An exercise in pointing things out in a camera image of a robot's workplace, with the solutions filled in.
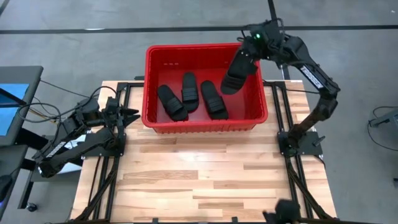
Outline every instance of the wood plank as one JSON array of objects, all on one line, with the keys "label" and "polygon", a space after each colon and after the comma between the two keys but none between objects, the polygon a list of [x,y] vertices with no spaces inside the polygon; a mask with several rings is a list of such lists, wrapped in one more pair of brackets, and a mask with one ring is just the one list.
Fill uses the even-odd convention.
[{"label": "wood plank", "polygon": [[[103,85],[116,88],[117,82]],[[286,85],[303,90],[302,82]],[[263,210],[273,212],[278,199],[290,198],[284,158],[276,140],[279,128],[272,92],[269,87],[264,90],[268,119],[251,131],[156,134],[140,119],[130,124],[119,163],[111,222],[151,222],[154,217],[160,222],[230,222],[231,217],[241,222],[263,222]],[[129,107],[141,111],[143,88],[131,91]],[[109,89],[101,90],[101,108],[112,95]],[[289,91],[288,97],[294,121],[305,119],[310,112],[305,93]],[[279,103],[287,128],[282,97]],[[87,206],[96,161],[84,161],[71,218]],[[323,164],[313,156],[302,156],[302,161],[309,191],[326,212],[335,216]],[[297,192],[304,208],[302,195]],[[106,196],[100,218],[105,208]]]}]

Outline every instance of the concrete floor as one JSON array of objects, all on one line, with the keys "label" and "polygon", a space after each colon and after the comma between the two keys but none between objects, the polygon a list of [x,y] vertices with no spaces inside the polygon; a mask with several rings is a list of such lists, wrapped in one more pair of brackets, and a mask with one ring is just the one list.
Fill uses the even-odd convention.
[{"label": "concrete floor", "polygon": [[[279,0],[277,15],[287,26],[398,24],[396,0]],[[269,19],[265,0],[11,0],[1,29],[83,29],[244,25]],[[366,125],[377,106],[398,105],[398,30],[291,31],[342,89],[333,117],[316,125],[338,216],[342,220],[397,223],[398,152],[371,142]],[[89,95],[103,80],[132,80],[144,74],[146,49],[155,44],[234,42],[239,32],[140,34],[0,35],[0,66],[42,65],[42,79]],[[264,78],[281,79],[276,66],[262,62]],[[303,79],[293,68],[292,79]],[[305,82],[308,90],[312,86]],[[41,83],[41,101],[65,111],[80,100]],[[308,95],[310,106],[316,95]],[[52,134],[52,124],[29,124]],[[396,129],[372,129],[377,141],[398,148]],[[63,222],[72,207],[78,178],[34,185],[35,213],[16,210],[27,174],[21,172],[2,223]]]}]

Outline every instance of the red bin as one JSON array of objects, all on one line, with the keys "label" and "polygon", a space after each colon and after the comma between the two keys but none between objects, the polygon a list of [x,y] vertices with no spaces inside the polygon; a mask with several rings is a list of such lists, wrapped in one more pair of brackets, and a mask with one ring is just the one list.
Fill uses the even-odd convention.
[{"label": "red bin", "polygon": [[[250,75],[236,94],[224,95],[221,81],[240,43],[155,45],[147,50],[142,122],[157,133],[194,133],[208,131],[245,131],[268,117],[261,70]],[[168,85],[180,99],[182,78],[193,72],[197,79],[199,107],[186,121],[172,121],[157,96],[157,88]],[[200,84],[210,80],[223,97],[229,119],[212,120],[201,96]]]}]

